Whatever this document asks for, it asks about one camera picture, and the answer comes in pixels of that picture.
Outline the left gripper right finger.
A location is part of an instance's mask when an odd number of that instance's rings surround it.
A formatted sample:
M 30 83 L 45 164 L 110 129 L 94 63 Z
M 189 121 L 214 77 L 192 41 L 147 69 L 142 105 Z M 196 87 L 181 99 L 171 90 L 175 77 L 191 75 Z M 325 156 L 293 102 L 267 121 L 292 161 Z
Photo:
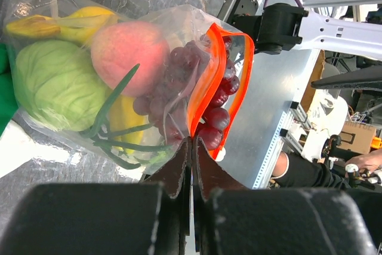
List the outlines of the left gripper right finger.
M 378 195 L 330 188 L 248 189 L 192 141 L 200 254 L 377 254 Z

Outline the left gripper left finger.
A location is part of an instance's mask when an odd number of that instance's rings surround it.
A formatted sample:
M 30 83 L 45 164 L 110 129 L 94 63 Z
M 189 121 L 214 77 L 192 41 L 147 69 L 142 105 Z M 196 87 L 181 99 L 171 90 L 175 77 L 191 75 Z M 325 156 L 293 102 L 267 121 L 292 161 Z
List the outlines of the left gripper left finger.
M 18 203 L 2 254 L 184 254 L 191 141 L 142 183 L 54 183 Z

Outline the yellow banana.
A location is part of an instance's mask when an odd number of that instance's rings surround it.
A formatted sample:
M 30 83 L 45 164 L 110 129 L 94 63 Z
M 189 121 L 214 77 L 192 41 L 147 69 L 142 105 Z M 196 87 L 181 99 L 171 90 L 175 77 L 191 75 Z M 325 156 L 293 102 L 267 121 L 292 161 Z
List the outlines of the yellow banana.
M 87 50 L 91 57 L 91 43 L 94 35 L 100 29 L 118 23 L 122 23 L 122 21 L 116 14 L 101 7 L 84 7 L 63 18 L 35 14 L 7 23 L 5 30 L 9 38 L 7 51 L 11 62 L 12 78 L 17 54 L 24 47 L 37 41 L 54 39 L 71 42 L 79 48 Z M 108 87 L 106 98 L 112 90 Z M 34 127 L 43 128 L 53 133 L 76 134 L 81 137 L 80 131 L 52 130 L 33 119 L 20 104 L 19 106 Z

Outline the green onion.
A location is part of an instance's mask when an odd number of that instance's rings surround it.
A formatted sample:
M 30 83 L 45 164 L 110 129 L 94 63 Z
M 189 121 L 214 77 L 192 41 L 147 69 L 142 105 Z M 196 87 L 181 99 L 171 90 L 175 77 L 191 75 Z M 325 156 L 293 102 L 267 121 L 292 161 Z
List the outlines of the green onion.
M 139 70 L 140 64 L 137 63 L 110 92 L 90 128 L 79 132 L 82 138 L 91 139 L 93 146 L 100 148 L 116 165 L 126 170 L 150 164 L 150 159 L 143 158 L 145 154 L 162 158 L 171 150 L 171 146 L 163 140 L 155 145 L 141 143 L 144 132 L 153 128 L 154 123 L 133 109 L 134 98 L 122 95 Z

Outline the purple grapes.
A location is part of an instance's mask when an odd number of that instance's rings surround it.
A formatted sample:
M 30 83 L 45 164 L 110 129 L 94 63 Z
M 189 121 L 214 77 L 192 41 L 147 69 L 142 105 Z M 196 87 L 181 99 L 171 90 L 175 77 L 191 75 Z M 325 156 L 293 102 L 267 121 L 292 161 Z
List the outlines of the purple grapes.
M 230 59 L 232 36 L 221 45 L 202 35 L 170 53 L 166 80 L 155 92 L 134 101 L 134 111 L 147 115 L 145 129 L 154 127 L 163 144 L 175 145 L 187 135 L 199 136 L 209 151 L 222 147 L 240 103 L 223 106 L 241 89 L 234 62 Z

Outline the clear zip top bag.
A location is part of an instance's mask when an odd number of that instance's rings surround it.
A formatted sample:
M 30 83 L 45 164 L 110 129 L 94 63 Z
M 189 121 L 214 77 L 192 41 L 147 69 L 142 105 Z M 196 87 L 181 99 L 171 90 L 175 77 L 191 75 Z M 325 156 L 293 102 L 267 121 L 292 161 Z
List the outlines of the clear zip top bag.
M 149 174 L 187 137 L 224 156 L 255 50 L 191 5 L 130 19 L 90 0 L 7 0 L 4 36 L 28 120 Z

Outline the green cabbage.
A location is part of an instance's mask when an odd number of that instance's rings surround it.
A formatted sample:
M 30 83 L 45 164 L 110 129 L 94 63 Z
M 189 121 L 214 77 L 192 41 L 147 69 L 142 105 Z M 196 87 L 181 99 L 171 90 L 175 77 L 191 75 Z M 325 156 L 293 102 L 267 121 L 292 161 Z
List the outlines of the green cabbage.
M 71 42 L 50 39 L 24 47 L 12 73 L 18 103 L 55 131 L 90 128 L 106 100 L 108 87 L 89 52 Z

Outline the pink peach with leaf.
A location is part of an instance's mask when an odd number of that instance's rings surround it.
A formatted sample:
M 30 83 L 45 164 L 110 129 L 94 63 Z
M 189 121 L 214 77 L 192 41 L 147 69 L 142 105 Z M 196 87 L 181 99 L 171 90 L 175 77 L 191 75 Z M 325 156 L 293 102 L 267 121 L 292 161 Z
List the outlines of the pink peach with leaf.
M 140 70 L 122 91 L 128 97 L 149 93 L 162 78 L 170 48 L 162 31 L 145 21 L 129 21 L 100 29 L 91 43 L 91 60 L 111 89 L 137 63 Z

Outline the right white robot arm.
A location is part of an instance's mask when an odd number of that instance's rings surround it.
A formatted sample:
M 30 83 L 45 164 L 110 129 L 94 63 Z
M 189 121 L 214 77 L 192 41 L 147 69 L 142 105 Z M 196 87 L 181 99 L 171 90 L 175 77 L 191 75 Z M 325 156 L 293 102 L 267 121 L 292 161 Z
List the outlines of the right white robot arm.
M 259 53 L 328 50 L 381 60 L 381 26 L 325 17 L 303 7 L 277 3 L 262 15 L 237 14 L 231 25 L 246 33 Z

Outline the person forearm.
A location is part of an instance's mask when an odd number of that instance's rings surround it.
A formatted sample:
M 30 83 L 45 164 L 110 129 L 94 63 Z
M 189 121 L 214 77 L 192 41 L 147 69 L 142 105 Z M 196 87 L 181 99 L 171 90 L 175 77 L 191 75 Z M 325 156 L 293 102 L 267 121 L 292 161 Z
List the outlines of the person forearm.
M 348 163 L 374 172 L 381 166 L 381 150 L 355 156 Z M 333 174 L 326 165 L 309 162 L 296 153 L 280 153 L 271 179 L 282 188 L 350 188 L 348 180 Z

